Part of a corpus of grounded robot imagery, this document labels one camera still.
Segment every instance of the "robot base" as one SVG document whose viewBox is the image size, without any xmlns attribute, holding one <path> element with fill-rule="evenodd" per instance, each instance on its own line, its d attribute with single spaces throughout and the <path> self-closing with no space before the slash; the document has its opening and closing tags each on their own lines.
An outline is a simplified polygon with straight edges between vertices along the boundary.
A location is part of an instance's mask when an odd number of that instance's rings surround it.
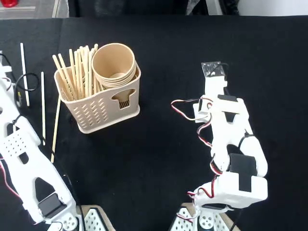
<svg viewBox="0 0 308 231">
<path fill-rule="evenodd" d="M 185 218 L 192 218 L 191 213 L 194 213 L 192 203 L 183 203 L 178 213 Z M 187 220 L 175 216 L 169 231 L 229 231 L 233 222 L 224 213 L 206 212 L 206 215 L 201 214 L 192 220 L 190 223 Z M 237 226 L 233 231 L 240 231 Z"/>
</svg>

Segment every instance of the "white robotic arm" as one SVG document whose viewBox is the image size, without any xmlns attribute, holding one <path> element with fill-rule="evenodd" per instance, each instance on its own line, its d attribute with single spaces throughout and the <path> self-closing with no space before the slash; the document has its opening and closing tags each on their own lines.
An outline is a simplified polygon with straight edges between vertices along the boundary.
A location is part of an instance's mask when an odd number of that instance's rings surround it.
<svg viewBox="0 0 308 231">
<path fill-rule="evenodd" d="M 205 74 L 205 94 L 193 105 L 196 123 L 212 127 L 210 167 L 215 173 L 211 182 L 201 185 L 194 192 L 196 211 L 222 213 L 234 208 L 244 208 L 265 200 L 268 196 L 268 170 L 258 139 L 249 124 L 249 114 L 244 101 L 225 95 L 227 86 L 220 62 L 202 63 Z M 232 144 L 242 153 L 228 153 Z"/>
<path fill-rule="evenodd" d="M 0 153 L 23 207 L 36 223 L 61 222 L 67 231 L 74 230 L 79 224 L 81 231 L 83 221 L 76 213 L 75 200 L 56 168 L 39 150 L 40 139 L 31 124 L 19 114 L 13 99 L 13 87 L 9 88 L 11 82 L 5 79 L 7 71 L 10 68 L 3 67 L 0 62 Z M 19 129 L 9 135 L 7 126 L 12 123 Z M 42 201 L 36 197 L 37 178 L 54 188 L 54 193 Z"/>
</svg>

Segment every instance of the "white stick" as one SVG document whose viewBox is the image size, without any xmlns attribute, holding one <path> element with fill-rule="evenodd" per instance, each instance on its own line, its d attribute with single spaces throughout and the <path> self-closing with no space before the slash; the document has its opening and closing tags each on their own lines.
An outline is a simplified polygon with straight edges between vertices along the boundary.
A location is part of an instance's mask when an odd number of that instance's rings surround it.
<svg viewBox="0 0 308 231">
<path fill-rule="evenodd" d="M 78 93 L 78 98 L 81 99 L 80 78 L 79 78 L 79 63 L 78 63 L 78 52 L 77 51 L 74 51 L 74 59 L 75 59 L 75 68 L 76 68 L 77 93 Z"/>
<path fill-rule="evenodd" d="M 76 82 L 76 74 L 75 74 L 75 64 L 74 64 L 74 57 L 73 57 L 73 50 L 69 49 L 69 60 L 71 63 L 71 70 L 72 70 L 72 78 L 74 83 L 74 89 L 77 90 L 77 82 Z"/>
<path fill-rule="evenodd" d="M 89 96 L 92 95 L 93 92 L 93 86 L 92 86 L 92 68 L 91 68 L 91 61 L 92 61 L 92 56 L 93 56 L 93 52 L 90 51 L 89 53 L 89 65 L 88 65 L 88 69 L 89 69 Z"/>
<path fill-rule="evenodd" d="M 89 66 L 89 54 L 88 54 L 88 50 L 84 49 L 84 58 L 83 58 L 83 69 L 85 71 L 85 95 L 86 97 L 89 96 L 89 70 L 88 70 L 88 66 Z"/>
<path fill-rule="evenodd" d="M 41 75 L 41 90 L 42 90 L 42 131 L 43 138 L 46 140 L 46 117 L 45 117 L 45 81 L 44 81 L 44 72 L 40 73 Z"/>
<path fill-rule="evenodd" d="M 26 64 L 25 64 L 25 52 L 24 52 L 24 44 L 20 43 L 20 53 L 21 53 L 21 64 L 23 67 L 23 75 L 26 73 Z M 28 83 L 27 83 L 27 77 L 24 77 L 24 86 L 25 89 L 28 89 Z M 27 106 L 30 106 L 30 101 L 29 101 L 29 92 L 26 91 L 26 102 Z"/>
<path fill-rule="evenodd" d="M 55 122 L 54 122 L 54 130 L 53 130 L 53 140 L 52 140 L 52 151 L 53 151 L 53 153 L 55 153 L 55 150 L 56 150 L 60 105 L 61 105 L 61 100 L 60 100 L 60 97 L 59 97 L 58 98 L 58 104 L 57 104 L 56 118 L 55 118 Z M 51 154 L 51 162 L 52 163 L 54 162 L 53 153 Z"/>
</svg>

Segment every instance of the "utensil holder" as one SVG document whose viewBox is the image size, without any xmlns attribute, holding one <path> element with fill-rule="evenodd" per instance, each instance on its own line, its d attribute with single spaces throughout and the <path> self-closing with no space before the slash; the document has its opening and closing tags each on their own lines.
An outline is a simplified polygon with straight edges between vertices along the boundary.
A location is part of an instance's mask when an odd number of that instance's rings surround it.
<svg viewBox="0 0 308 231">
<path fill-rule="evenodd" d="M 66 68 L 72 80 L 71 67 Z M 83 133 L 92 133 L 120 121 L 132 118 L 139 114 L 139 83 L 141 71 L 137 65 L 136 73 L 128 84 L 100 91 L 90 97 L 69 101 L 65 87 L 58 71 L 54 73 L 54 80 L 60 99 L 77 121 L 79 130 Z M 122 101 L 124 91 L 129 92 L 129 100 Z"/>
</svg>

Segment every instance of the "black table surface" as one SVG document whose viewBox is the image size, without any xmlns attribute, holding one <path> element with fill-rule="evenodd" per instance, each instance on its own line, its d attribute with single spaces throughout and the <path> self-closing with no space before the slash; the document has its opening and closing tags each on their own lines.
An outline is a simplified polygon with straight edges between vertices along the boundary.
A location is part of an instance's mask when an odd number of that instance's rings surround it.
<svg viewBox="0 0 308 231">
<path fill-rule="evenodd" d="M 199 125 L 171 110 L 170 102 L 204 92 L 201 62 L 228 63 L 229 92 L 244 99 L 269 164 L 268 199 L 246 208 L 238 225 L 243 231 L 300 230 L 308 194 L 307 25 L 305 16 L 8 20 L 0 21 L 0 50 L 20 75 L 23 42 L 27 71 L 45 72 L 49 146 L 58 97 L 51 56 L 60 52 L 68 64 L 69 48 L 110 42 L 134 51 L 142 73 L 141 113 L 85 135 L 62 104 L 56 146 L 81 203 L 100 205 L 119 231 L 167 231 L 180 204 L 189 201 L 185 192 L 211 180 L 210 150 L 196 136 Z M 38 90 L 30 94 L 30 109 L 22 108 L 39 133 L 40 100 Z M 210 137 L 211 129 L 204 135 Z M 1 230 L 47 229 L 32 225 L 2 176 L 0 214 Z"/>
</svg>

